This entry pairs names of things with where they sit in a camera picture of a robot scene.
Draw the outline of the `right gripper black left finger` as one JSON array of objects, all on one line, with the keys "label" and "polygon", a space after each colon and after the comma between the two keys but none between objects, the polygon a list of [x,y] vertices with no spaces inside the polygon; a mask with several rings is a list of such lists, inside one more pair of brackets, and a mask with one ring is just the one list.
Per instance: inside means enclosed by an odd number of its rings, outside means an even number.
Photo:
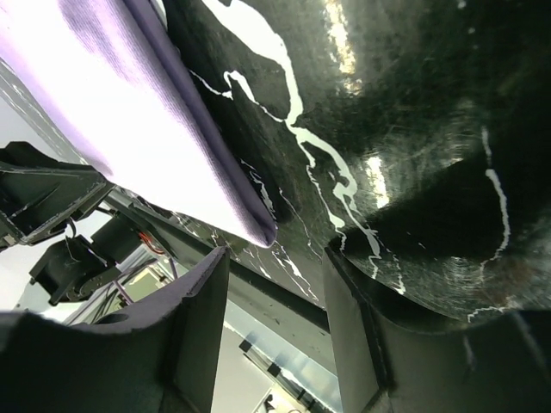
[{"label": "right gripper black left finger", "polygon": [[226,310],[229,254],[94,324],[1,316],[4,412],[208,412]]}]

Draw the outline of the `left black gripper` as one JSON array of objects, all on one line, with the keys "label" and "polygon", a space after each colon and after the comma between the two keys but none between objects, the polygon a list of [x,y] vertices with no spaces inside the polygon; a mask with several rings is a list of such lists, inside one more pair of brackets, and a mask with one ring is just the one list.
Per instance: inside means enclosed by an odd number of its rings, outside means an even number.
[{"label": "left black gripper", "polygon": [[108,194],[89,165],[55,160],[28,142],[1,150],[1,247],[36,245],[88,217]]}]

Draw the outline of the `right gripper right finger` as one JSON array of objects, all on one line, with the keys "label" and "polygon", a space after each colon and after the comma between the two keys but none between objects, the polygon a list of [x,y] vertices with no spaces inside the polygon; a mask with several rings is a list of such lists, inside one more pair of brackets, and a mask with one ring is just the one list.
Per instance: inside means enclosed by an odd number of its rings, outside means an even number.
[{"label": "right gripper right finger", "polygon": [[371,279],[331,249],[323,280],[344,411],[549,411],[548,311],[465,324]]}]

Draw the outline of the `purple t shirt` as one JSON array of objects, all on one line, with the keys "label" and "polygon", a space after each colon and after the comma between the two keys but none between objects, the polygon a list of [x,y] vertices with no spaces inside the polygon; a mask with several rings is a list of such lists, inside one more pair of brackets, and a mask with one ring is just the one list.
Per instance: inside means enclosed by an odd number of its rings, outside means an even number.
[{"label": "purple t shirt", "polygon": [[148,202],[268,248],[276,224],[147,1],[4,1],[1,57],[79,155]]}]

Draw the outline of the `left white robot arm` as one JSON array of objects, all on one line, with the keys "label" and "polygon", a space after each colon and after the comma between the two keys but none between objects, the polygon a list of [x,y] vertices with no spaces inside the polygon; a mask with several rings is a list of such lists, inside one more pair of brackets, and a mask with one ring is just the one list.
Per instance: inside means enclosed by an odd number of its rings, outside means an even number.
[{"label": "left white robot arm", "polygon": [[[1,150],[1,249],[35,246],[100,211],[113,184],[89,165],[55,160],[28,142]],[[161,253],[145,228],[118,211],[90,239],[73,232],[47,248],[29,274],[50,305],[82,302],[118,279],[117,268],[139,246]]]}]

